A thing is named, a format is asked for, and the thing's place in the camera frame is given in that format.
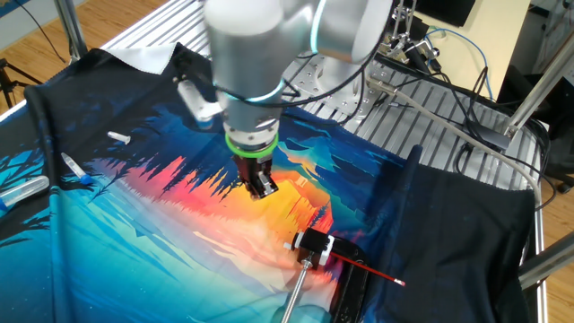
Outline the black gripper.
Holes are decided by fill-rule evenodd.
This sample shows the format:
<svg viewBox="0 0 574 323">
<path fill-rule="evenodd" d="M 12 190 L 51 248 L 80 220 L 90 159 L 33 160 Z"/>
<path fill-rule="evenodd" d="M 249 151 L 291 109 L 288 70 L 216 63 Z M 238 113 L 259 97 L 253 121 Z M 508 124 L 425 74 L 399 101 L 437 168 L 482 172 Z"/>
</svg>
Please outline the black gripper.
<svg viewBox="0 0 574 323">
<path fill-rule="evenodd" d="M 257 196 L 259 199 L 263 199 L 278 190 L 271 178 L 273 164 L 273 156 L 271 154 L 259 158 L 234 155 L 233 160 L 238 167 L 239 177 L 243 180 L 242 183 L 251 197 Z M 256 179 L 256 190 L 248 181 L 254 179 Z"/>
</svg>

